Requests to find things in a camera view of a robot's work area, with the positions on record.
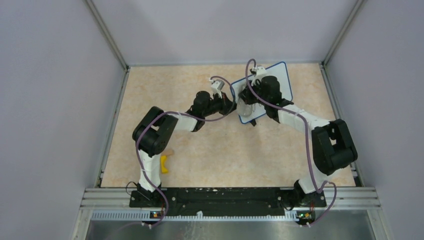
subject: whiteboard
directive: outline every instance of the whiteboard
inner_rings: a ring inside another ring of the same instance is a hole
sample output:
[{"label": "whiteboard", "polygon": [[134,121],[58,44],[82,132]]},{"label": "whiteboard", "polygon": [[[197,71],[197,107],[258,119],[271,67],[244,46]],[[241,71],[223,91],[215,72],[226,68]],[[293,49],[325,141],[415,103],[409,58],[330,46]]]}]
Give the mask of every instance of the whiteboard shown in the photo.
[{"label": "whiteboard", "polygon": [[[293,101],[293,93],[292,93],[292,87],[290,85],[289,80],[289,73],[287,71],[287,65],[285,62],[281,61],[279,63],[276,63],[272,66],[269,66],[266,68],[266,71],[268,75],[275,76],[279,82],[279,90],[281,92],[281,96],[284,99],[287,99],[289,101]],[[248,80],[254,80],[253,75],[248,76]],[[236,93],[241,92],[245,86],[246,86],[246,78],[242,78],[240,80],[237,80],[231,84],[232,88]],[[232,96],[235,99],[235,102],[237,103],[239,101],[239,95],[235,94],[234,92],[231,92]],[[240,118],[240,122],[242,124],[247,124],[250,121],[260,118],[263,115],[266,114],[265,108],[263,105],[256,103],[253,105],[253,112],[250,116],[241,116],[238,115]]]}]

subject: table surface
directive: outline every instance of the table surface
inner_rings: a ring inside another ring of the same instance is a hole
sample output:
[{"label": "table surface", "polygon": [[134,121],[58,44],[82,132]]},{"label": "table surface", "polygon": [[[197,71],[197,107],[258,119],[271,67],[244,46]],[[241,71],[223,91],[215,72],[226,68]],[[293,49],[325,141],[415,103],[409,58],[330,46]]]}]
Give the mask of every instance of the table surface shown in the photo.
[{"label": "table surface", "polygon": [[[129,181],[138,182],[140,166],[132,133],[152,106],[185,112],[198,91],[211,92],[210,76],[223,76],[232,83],[243,77],[245,67],[243,64],[132,67],[101,186],[125,187]],[[334,120],[319,65],[287,64],[287,69],[293,102],[313,115]],[[227,85],[223,91],[230,95]],[[175,154],[165,163],[169,173],[161,175],[162,186],[293,186],[297,179],[308,174],[305,135],[266,116],[256,121],[255,127],[241,124],[233,112],[220,121],[207,122],[198,132],[174,132],[167,147]],[[333,181],[338,186],[355,185],[349,167]]]}]

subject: yellow sponge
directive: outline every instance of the yellow sponge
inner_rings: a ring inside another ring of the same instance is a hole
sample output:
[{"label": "yellow sponge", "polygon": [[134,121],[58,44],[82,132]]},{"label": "yellow sponge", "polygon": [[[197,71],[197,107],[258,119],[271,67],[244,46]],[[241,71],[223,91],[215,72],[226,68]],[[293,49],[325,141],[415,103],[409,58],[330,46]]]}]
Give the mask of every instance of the yellow sponge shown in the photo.
[{"label": "yellow sponge", "polygon": [[167,156],[160,156],[160,169],[163,174],[168,173],[168,169],[165,167],[165,162],[167,161]]}]

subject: white wall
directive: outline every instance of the white wall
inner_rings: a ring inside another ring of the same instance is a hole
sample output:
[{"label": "white wall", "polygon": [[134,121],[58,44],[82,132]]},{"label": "white wall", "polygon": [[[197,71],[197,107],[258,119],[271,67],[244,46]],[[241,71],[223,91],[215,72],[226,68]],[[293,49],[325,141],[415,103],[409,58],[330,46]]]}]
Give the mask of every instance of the white wall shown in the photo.
[{"label": "white wall", "polygon": [[0,3],[0,239],[71,237],[123,70],[82,0]]},{"label": "white wall", "polygon": [[399,240],[423,233],[423,11],[422,0],[368,1],[329,66],[362,177]]},{"label": "white wall", "polygon": [[129,65],[322,61],[356,0],[94,0]]}]

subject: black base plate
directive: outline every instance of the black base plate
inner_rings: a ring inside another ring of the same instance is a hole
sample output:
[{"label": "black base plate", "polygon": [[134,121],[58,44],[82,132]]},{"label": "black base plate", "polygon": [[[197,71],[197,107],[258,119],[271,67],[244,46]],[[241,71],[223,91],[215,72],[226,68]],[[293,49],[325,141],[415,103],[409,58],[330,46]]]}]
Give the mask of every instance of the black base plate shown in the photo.
[{"label": "black base plate", "polygon": [[[290,208],[290,188],[280,187],[168,187],[161,188],[169,206],[168,216],[195,216],[202,211],[204,216],[282,216],[283,206]],[[313,197],[315,207],[325,207],[326,200],[321,200],[323,193]],[[130,208],[161,208],[164,204],[162,196],[153,192],[150,199],[131,192]]]}]

